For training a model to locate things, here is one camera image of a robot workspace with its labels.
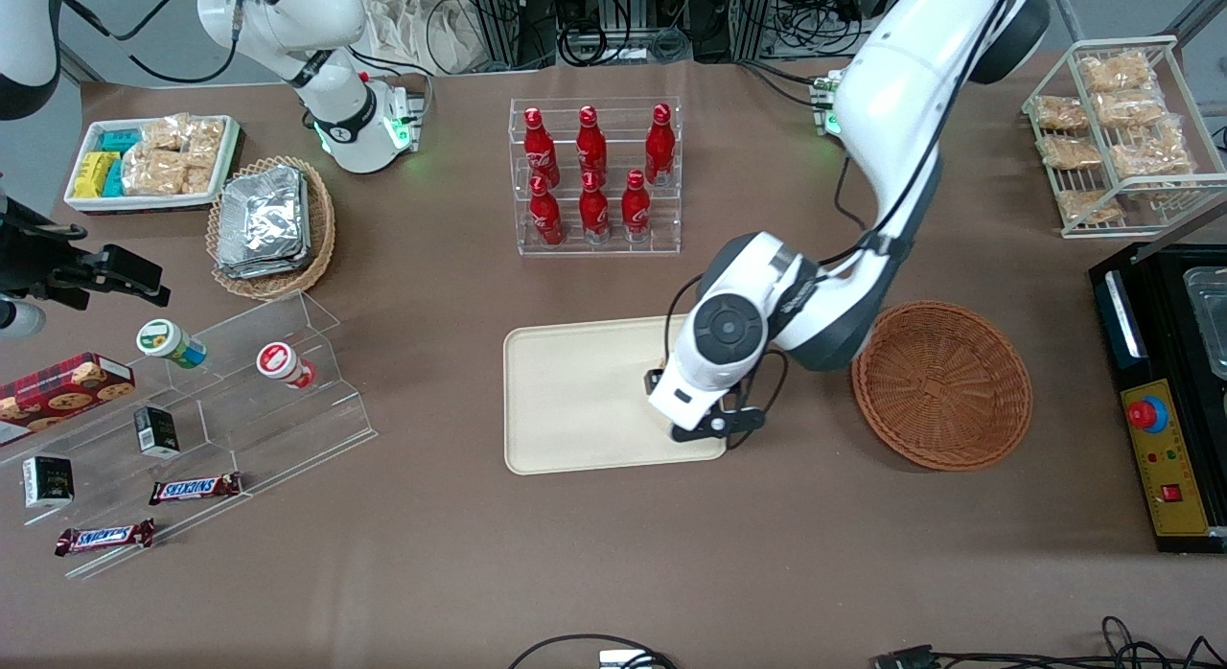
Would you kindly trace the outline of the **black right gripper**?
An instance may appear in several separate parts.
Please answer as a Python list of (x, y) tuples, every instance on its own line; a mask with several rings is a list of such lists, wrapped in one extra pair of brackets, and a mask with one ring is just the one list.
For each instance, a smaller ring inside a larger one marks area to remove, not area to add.
[[(56, 223), (13, 198), (4, 198), (1, 211), (1, 293), (22, 300), (33, 297), (87, 311), (90, 295), (74, 285), (54, 285), (56, 270), (79, 266), (86, 255), (72, 242), (88, 232), (77, 223)], [(162, 284), (163, 268), (121, 246), (104, 246), (96, 255), (96, 286), (101, 292), (136, 296), (150, 304), (171, 302)]]

